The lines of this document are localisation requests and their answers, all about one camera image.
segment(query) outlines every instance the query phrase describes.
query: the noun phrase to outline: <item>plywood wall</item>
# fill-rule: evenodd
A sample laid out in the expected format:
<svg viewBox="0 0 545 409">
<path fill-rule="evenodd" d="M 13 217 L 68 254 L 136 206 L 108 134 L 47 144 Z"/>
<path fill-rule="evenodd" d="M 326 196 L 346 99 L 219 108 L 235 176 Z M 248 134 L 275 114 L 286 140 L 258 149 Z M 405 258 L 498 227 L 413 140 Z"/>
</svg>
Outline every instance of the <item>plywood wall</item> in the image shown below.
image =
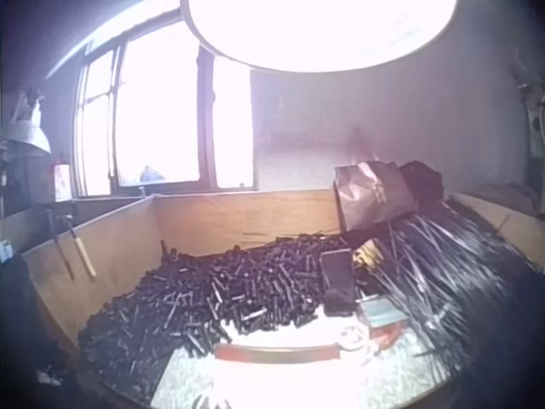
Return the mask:
<svg viewBox="0 0 545 409">
<path fill-rule="evenodd" d="M 525 253 L 533 262 L 545 266 L 545 223 L 535 217 L 456 193 L 455 199 L 474 208 L 512 245 Z"/>
<path fill-rule="evenodd" d="M 115 210 L 76 228 L 98 274 L 87 275 L 69 233 L 59 237 L 72 266 L 71 280 L 55 243 L 50 240 L 25 253 L 31 279 L 43 306 L 73 342 L 91 314 L 105 302 L 132 290 L 147 269 L 160 263 L 159 232 L 153 199 Z"/>
<path fill-rule="evenodd" d="M 193 255 L 339 232 L 333 190 L 158 197 L 155 211 L 167 245 Z"/>
</svg>

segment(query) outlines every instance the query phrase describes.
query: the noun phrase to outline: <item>wooden handle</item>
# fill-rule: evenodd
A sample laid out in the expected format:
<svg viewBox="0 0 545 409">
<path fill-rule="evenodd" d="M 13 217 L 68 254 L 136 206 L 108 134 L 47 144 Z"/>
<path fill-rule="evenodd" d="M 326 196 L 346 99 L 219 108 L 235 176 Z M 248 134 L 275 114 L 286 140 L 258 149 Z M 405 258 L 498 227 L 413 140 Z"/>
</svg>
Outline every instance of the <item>wooden handle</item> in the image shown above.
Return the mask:
<svg viewBox="0 0 545 409">
<path fill-rule="evenodd" d="M 87 251 L 85 250 L 83 241 L 79 237 L 75 237 L 74 241 L 76 241 L 77 253 L 79 253 L 79 256 L 82 259 L 83 266 L 87 270 L 87 273 L 91 276 L 92 279 L 96 278 L 95 268 L 93 267 L 93 264 L 91 263 L 91 260 L 89 259 L 89 255 L 87 254 Z"/>
</svg>

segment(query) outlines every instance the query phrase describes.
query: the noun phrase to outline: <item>white wall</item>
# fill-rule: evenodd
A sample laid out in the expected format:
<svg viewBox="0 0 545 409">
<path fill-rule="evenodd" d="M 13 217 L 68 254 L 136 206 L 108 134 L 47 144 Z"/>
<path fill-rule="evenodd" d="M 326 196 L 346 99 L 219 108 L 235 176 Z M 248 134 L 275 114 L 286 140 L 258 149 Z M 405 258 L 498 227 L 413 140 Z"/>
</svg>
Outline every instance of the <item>white wall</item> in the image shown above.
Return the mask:
<svg viewBox="0 0 545 409">
<path fill-rule="evenodd" d="M 385 66 L 254 73 L 259 187 L 328 187 L 356 159 L 421 160 L 445 186 L 523 181 L 525 111 L 513 45 L 486 1 L 462 1 L 441 37 Z"/>
</svg>

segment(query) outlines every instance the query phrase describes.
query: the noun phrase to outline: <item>pile of metal pieces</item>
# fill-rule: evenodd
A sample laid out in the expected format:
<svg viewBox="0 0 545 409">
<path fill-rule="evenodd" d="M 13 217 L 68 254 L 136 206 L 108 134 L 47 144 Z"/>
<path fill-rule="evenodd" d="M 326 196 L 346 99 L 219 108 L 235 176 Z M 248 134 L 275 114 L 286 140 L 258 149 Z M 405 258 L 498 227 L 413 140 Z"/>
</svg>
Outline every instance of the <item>pile of metal pieces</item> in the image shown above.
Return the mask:
<svg viewBox="0 0 545 409">
<path fill-rule="evenodd" d="M 347 242 L 341 236 L 300 235 L 201 257 L 162 247 L 161 266 L 106 304 L 78 336 L 101 379 L 145 403 L 175 349 L 205 356 L 217 343 L 231 341 L 225 325 L 247 334 L 313 320 L 324 298 L 319 255 L 347 248 Z M 356 283 L 366 284 L 358 277 Z"/>
</svg>

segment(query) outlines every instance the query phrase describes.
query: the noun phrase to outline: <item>window pane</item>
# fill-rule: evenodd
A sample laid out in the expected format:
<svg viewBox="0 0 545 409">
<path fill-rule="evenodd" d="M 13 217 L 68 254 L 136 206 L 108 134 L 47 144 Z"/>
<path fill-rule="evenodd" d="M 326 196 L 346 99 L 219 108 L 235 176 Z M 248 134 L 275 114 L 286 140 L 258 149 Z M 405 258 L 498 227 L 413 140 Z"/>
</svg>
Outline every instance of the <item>window pane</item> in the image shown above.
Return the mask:
<svg viewBox="0 0 545 409">
<path fill-rule="evenodd" d="M 85 99 L 105 94 L 112 83 L 112 55 L 109 51 L 89 65 Z"/>
<path fill-rule="evenodd" d="M 214 156 L 219 187 L 254 184 L 254 131 L 248 67 L 214 61 Z"/>
<path fill-rule="evenodd" d="M 82 159 L 88 195 L 110 194 L 108 178 L 108 104 L 101 96 L 83 108 Z"/>
<path fill-rule="evenodd" d="M 197 55 L 185 23 L 127 44 L 116 114 L 121 186 L 198 180 Z"/>
</svg>

